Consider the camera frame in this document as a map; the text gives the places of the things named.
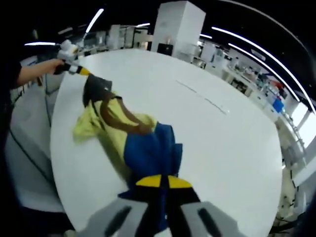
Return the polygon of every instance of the clothing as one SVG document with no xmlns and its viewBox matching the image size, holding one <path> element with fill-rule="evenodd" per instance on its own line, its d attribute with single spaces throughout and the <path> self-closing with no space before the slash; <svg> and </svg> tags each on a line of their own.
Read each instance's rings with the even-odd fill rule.
<svg viewBox="0 0 316 237">
<path fill-rule="evenodd" d="M 26 207 L 22 210 L 31 227 L 40 236 L 46 237 L 51 233 L 62 235 L 65 231 L 74 229 L 65 213 L 37 211 Z"/>
<path fill-rule="evenodd" d="M 304 214 L 302 214 L 301 218 L 299 217 L 299 221 L 297 226 L 294 229 L 293 237 L 302 237 L 302 236 L 310 236 L 314 231 L 314 226 L 316 223 L 316 192 L 314 193 L 314 197 L 307 207 L 307 210 Z"/>
<path fill-rule="evenodd" d="M 20 75 L 21 65 L 19 62 L 8 60 L 5 62 L 4 75 L 1 80 L 0 86 L 0 142 L 1 148 L 4 147 L 4 143 L 7 137 L 9 123 L 12 114 L 12 106 L 10 99 L 10 90 L 16 86 L 17 79 Z"/>
<path fill-rule="evenodd" d="M 149 126 L 152 132 L 140 135 L 127 133 L 106 124 L 101 116 L 100 108 L 103 101 L 108 101 L 107 110 L 112 118 L 120 123 L 130 126 L 138 124 L 131 121 L 124 113 L 120 100 L 115 92 L 105 89 L 104 84 L 93 76 L 89 76 L 84 87 L 83 103 L 88 105 L 82 116 L 79 117 L 74 130 L 77 141 L 98 135 L 107 137 L 114 147 L 120 163 L 124 168 L 129 168 L 132 176 L 128 177 L 130 190 L 135 187 L 136 181 L 152 175 L 177 175 L 182 157 L 182 144 L 176 144 L 173 129 L 170 125 L 159 123 L 154 117 L 147 114 L 131 112 L 140 122 Z M 120 194 L 121 198 L 129 198 L 130 191 Z M 164 195 L 159 196 L 160 203 L 157 208 L 164 206 Z M 165 212 L 162 211 L 157 218 L 160 219 L 158 230 L 167 228 Z"/>
</svg>

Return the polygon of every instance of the black sleeve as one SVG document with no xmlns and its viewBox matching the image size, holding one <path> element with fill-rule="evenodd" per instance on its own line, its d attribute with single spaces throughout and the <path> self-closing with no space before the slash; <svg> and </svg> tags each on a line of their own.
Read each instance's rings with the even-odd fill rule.
<svg viewBox="0 0 316 237">
<path fill-rule="evenodd" d="M 15 60 L 7 60 L 5 63 L 3 82 L 9 89 L 17 87 L 17 80 L 21 72 L 21 64 Z"/>
<path fill-rule="evenodd" d="M 311 204 L 302 216 L 302 220 L 293 232 L 293 237 L 310 236 L 310 233 L 314 231 L 316 220 L 316 193 L 314 193 Z"/>
</svg>

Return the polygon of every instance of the white table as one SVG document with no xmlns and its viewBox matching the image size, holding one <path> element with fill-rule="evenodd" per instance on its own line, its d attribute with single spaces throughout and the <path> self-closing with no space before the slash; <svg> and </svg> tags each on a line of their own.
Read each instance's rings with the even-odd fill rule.
<svg viewBox="0 0 316 237">
<path fill-rule="evenodd" d="M 281 190 L 280 144 L 274 124 L 247 97 L 209 72 L 158 53 L 116 50 L 80 63 L 112 80 L 130 110 L 173 126 L 176 142 L 183 143 L 179 177 L 193 184 L 201 200 L 236 219 L 245 235 L 268 235 Z M 51 130 L 54 178 L 77 231 L 126 190 L 96 138 L 73 141 L 85 78 L 65 76 Z M 159 236 L 170 236 L 169 230 Z"/>
</svg>

